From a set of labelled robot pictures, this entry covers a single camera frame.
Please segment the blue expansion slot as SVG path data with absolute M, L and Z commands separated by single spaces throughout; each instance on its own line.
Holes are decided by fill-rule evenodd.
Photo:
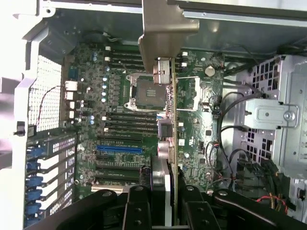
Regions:
M 136 148 L 136 147 L 97 145 L 96 149 L 104 152 L 126 152 L 126 153 L 142 154 L 142 148 Z

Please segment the green motherboard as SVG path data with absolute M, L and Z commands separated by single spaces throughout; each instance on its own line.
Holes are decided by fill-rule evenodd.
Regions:
M 183 49 L 175 59 L 178 166 L 189 184 L 209 185 L 216 177 L 217 121 L 222 111 L 224 55 Z M 216 74 L 204 70 L 213 66 Z M 74 126 L 79 135 L 75 198 L 100 189 L 148 184 L 157 155 L 158 112 L 123 107 L 126 76 L 145 73 L 136 46 L 81 43 L 72 52 L 69 76 L 79 84 Z M 104 152 L 97 145 L 142 148 L 142 154 Z

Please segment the blue slot latch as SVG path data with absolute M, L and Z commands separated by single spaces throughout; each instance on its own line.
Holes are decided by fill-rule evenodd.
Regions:
M 26 170 L 27 172 L 31 172 L 31 171 L 37 171 L 40 169 L 41 164 L 38 163 L 37 161 L 28 161 L 26 163 Z
M 25 200 L 26 201 L 33 201 L 40 199 L 42 194 L 42 189 L 34 189 L 34 190 L 28 190 L 25 193 Z
M 42 147 L 31 147 L 26 150 L 26 158 L 40 158 L 44 155 L 45 149 Z
M 43 177 L 32 176 L 32 177 L 26 178 L 25 185 L 26 187 L 37 187 L 37 186 L 41 186 L 42 182 L 43 182 Z
M 31 203 L 25 206 L 25 214 L 33 215 L 39 211 L 41 208 L 41 203 Z

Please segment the CPU socket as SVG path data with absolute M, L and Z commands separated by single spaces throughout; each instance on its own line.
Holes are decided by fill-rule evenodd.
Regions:
M 145 73 L 126 76 L 126 92 L 123 93 L 125 109 L 134 112 L 158 112 L 166 106 L 166 86 L 154 83 L 153 77 Z

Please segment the perforated metal disk bay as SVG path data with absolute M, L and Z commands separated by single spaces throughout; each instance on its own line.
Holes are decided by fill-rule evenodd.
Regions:
M 307 180 L 307 57 L 276 56 L 236 78 L 265 95 L 242 104 L 252 160 L 272 160 L 286 176 Z

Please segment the open dark grey PC case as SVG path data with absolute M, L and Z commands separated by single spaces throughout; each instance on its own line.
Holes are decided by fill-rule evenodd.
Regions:
M 249 127 L 241 122 L 242 104 L 265 95 L 236 78 L 276 56 L 307 57 L 307 0 L 167 2 L 199 20 L 198 32 L 180 51 L 222 53 L 224 70 L 217 146 L 210 148 L 216 177 L 206 187 L 189 184 L 178 166 L 178 224 L 166 230 L 190 230 L 180 222 L 180 190 L 187 185 L 208 195 L 228 189 L 307 224 L 307 180 L 286 176 L 272 160 L 254 162 L 244 147 Z M 72 52 L 95 43 L 136 46 L 140 53 L 142 34 L 142 0 L 0 0 L 0 230 L 30 230 L 80 200 L 74 183 L 80 139 L 73 124 L 79 84 L 69 76 Z M 44 155 L 27 159 L 31 147 L 44 148 Z M 28 161 L 40 169 L 27 172 Z M 41 186 L 26 187 L 32 176 L 43 177 Z M 148 178 L 148 184 L 119 192 L 105 189 L 120 195 L 145 186 L 151 206 L 150 172 Z M 34 189 L 42 189 L 40 199 L 26 201 L 25 193 Z M 41 208 L 26 215 L 31 203 Z

